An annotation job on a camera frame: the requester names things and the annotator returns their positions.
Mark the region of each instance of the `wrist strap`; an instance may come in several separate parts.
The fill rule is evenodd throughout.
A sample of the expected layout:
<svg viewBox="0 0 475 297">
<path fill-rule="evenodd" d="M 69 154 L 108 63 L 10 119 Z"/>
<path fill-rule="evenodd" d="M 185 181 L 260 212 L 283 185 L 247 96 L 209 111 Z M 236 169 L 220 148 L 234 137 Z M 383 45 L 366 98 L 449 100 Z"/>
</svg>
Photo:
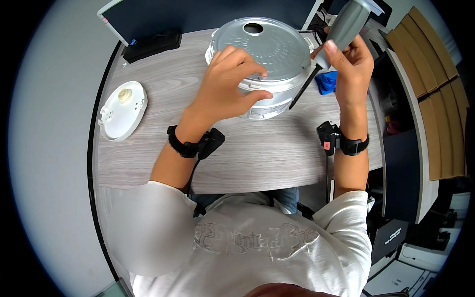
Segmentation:
<svg viewBox="0 0 475 297">
<path fill-rule="evenodd" d="M 175 151 L 179 152 L 180 156 L 182 156 L 183 158 L 191 159 L 191 158 L 196 157 L 196 154 L 199 151 L 200 143 L 202 142 L 203 137 L 201 138 L 201 140 L 197 144 L 194 144 L 194 143 L 191 143 L 191 142 L 188 142 L 188 141 L 185 142 L 184 144 L 182 144 L 178 140 L 177 136 L 175 135 L 176 127 L 177 127 L 176 125 L 175 126 L 170 126 L 167 129 L 168 142 L 170 143 L 171 147 L 174 148 Z"/>
<path fill-rule="evenodd" d="M 343 154 L 348 156 L 356 156 L 360 152 L 364 151 L 368 144 L 370 143 L 370 135 L 366 137 L 366 140 L 361 142 L 361 139 L 358 140 L 351 140 L 347 139 L 343 133 L 340 134 L 340 148 Z"/>
</svg>

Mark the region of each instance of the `screwdriver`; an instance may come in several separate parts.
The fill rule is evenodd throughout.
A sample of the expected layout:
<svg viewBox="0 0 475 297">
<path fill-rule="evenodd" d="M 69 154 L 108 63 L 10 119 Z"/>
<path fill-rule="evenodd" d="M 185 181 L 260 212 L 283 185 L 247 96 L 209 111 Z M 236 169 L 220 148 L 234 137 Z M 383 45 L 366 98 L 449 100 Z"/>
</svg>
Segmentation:
<svg viewBox="0 0 475 297">
<path fill-rule="evenodd" d="M 353 39 L 355 39 L 361 29 L 363 29 L 370 12 L 373 12 L 376 15 L 384 13 L 381 7 L 379 7 L 373 0 L 351 0 L 347 2 L 336 17 L 333 25 L 330 27 L 327 40 L 332 39 L 340 50 L 344 50 Z M 314 79 L 315 75 L 317 75 L 320 70 L 328 69 L 331 66 L 323 49 L 318 52 L 315 57 L 315 62 L 315 69 L 307 78 L 302 88 L 300 88 L 297 94 L 295 94 L 294 99 L 289 105 L 289 109 L 294 107 L 297 100 Z"/>
</svg>

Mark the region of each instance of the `hand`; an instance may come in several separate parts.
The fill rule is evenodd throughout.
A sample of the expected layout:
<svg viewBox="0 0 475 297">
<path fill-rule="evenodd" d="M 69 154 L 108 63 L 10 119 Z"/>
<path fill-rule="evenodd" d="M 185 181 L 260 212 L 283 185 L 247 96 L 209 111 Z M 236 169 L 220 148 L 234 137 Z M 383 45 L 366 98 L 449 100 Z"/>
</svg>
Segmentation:
<svg viewBox="0 0 475 297">
<path fill-rule="evenodd" d="M 373 72 L 373 56 L 360 35 L 351 44 L 340 51 L 333 40 L 326 41 L 310 55 L 314 59 L 324 48 L 329 62 L 336 68 L 336 99 L 340 109 L 364 107 L 366 110 L 366 93 Z"/>
<path fill-rule="evenodd" d="M 195 101 L 188 107 L 210 126 L 215 122 L 245 114 L 258 100 L 272 94 L 256 90 L 243 95 L 238 84 L 253 73 L 267 75 L 267 70 L 242 48 L 227 46 L 210 62 Z"/>
</svg>

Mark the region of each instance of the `blue glove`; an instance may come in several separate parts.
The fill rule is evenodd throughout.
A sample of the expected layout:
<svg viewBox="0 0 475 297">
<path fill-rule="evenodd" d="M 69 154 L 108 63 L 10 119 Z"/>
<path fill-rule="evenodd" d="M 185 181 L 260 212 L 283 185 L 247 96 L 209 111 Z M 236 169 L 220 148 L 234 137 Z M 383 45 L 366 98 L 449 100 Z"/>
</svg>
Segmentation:
<svg viewBox="0 0 475 297">
<path fill-rule="evenodd" d="M 315 81 L 318 84 L 318 89 L 320 94 L 326 95 L 335 91 L 336 89 L 336 75 L 338 71 L 330 71 L 325 73 L 320 73 L 315 76 Z"/>
</svg>

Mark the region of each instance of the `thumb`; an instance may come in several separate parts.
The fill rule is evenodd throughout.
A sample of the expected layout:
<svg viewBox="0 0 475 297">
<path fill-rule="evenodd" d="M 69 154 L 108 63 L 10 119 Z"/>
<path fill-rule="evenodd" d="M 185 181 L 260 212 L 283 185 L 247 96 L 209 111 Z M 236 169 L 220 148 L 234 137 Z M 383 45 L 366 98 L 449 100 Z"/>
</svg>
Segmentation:
<svg viewBox="0 0 475 297">
<path fill-rule="evenodd" d="M 256 90 L 249 92 L 246 96 L 244 96 L 244 100 L 246 100 L 250 105 L 254 105 L 254 103 L 259 100 L 270 99 L 272 97 L 274 96 L 269 91 Z"/>
<path fill-rule="evenodd" d="M 342 76 L 351 76 L 353 65 L 348 61 L 345 55 L 338 49 L 333 40 L 328 40 L 324 45 L 325 54 L 330 64 L 338 70 Z"/>
</svg>

